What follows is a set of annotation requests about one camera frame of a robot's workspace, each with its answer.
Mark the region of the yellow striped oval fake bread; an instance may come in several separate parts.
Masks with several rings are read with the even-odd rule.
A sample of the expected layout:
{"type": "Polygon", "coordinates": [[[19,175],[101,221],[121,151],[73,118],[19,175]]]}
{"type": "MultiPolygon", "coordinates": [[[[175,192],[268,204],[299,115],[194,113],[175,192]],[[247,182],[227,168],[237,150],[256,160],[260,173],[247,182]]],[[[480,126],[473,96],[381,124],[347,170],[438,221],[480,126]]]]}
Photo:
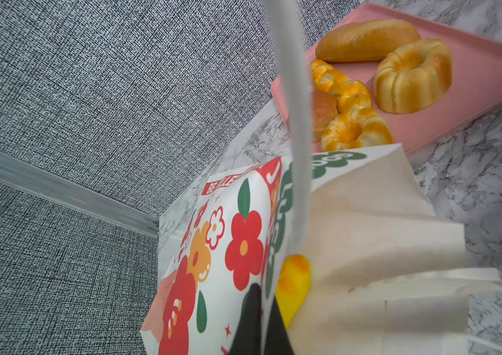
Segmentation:
{"type": "Polygon", "coordinates": [[[286,329],[301,308],[311,286],[311,267],[301,254],[289,255],[277,282],[275,297],[286,329]]]}

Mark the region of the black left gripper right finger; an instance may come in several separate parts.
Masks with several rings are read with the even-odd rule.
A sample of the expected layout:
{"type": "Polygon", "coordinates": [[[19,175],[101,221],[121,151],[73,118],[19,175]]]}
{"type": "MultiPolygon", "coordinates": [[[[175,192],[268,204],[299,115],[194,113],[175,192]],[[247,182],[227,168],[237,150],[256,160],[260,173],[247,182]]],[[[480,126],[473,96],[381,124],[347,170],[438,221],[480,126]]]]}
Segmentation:
{"type": "Polygon", "coordinates": [[[294,355],[279,310],[272,310],[269,319],[269,355],[294,355]]]}

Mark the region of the long orange fake bread loaf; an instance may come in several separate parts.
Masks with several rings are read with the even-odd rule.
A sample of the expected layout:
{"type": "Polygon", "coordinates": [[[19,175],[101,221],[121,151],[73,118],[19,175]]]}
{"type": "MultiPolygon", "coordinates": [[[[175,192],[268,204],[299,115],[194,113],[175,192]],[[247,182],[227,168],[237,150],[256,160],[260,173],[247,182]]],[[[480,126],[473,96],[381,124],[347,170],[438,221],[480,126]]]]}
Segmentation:
{"type": "Polygon", "coordinates": [[[328,32],[315,50],[325,62],[371,62],[384,59],[404,44],[420,40],[417,29],[399,19],[348,23],[328,32]]]}

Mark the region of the round brown fake bun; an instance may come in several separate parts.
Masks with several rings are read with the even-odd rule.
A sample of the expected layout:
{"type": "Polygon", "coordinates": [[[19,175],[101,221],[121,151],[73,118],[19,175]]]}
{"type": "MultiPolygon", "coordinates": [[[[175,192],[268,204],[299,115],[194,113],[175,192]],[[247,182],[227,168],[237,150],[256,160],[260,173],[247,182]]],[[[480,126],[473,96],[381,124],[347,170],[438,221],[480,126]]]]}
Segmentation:
{"type": "Polygon", "coordinates": [[[313,142],[320,141],[323,130],[339,115],[336,99],[329,93],[314,89],[312,99],[313,142]]]}

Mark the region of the small yellow fake bread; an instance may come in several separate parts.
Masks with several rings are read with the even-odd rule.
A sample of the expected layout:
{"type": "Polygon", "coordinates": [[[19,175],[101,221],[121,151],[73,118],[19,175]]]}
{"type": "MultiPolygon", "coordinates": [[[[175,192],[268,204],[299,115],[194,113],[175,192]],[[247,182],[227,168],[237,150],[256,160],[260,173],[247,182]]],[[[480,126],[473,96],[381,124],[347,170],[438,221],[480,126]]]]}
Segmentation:
{"type": "Polygon", "coordinates": [[[430,38],[389,53],[376,69],[373,89],[382,111],[409,114],[434,104],[451,84],[451,49],[443,41],[430,38]]]}

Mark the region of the yellow twisted fake bread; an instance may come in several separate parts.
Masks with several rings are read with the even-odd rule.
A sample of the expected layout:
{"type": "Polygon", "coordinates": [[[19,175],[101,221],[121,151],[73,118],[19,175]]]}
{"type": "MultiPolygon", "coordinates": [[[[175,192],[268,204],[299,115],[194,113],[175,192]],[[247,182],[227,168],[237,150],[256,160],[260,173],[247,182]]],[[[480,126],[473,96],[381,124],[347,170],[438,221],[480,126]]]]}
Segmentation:
{"type": "Polygon", "coordinates": [[[351,109],[372,108],[372,94],[361,81],[356,81],[329,63],[315,60],[311,63],[314,87],[332,96],[340,113],[351,109]]]}

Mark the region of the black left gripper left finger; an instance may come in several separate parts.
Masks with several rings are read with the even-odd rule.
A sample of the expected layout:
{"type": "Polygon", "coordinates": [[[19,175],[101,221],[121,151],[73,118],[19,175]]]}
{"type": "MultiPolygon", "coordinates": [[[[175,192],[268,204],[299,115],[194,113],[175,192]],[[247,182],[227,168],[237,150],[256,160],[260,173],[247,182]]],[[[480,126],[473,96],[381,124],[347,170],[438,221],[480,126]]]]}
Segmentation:
{"type": "Polygon", "coordinates": [[[254,283],[243,300],[240,322],[229,355],[259,354],[260,347],[261,287],[254,283]]]}

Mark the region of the white floral paper bag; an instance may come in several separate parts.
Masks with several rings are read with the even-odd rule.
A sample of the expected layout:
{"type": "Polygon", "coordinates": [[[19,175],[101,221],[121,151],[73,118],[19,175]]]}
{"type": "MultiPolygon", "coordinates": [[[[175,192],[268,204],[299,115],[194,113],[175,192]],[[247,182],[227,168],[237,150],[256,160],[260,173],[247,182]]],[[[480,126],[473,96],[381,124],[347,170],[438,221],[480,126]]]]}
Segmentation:
{"type": "Polygon", "coordinates": [[[465,264],[462,224],[438,218],[398,144],[313,153],[310,67],[288,1],[269,1],[289,157],[212,176],[172,237],[141,327],[148,354],[229,354],[243,300],[261,287],[261,352],[284,260],[311,286],[290,327],[295,354],[466,354],[468,298],[502,271],[465,264]]]}

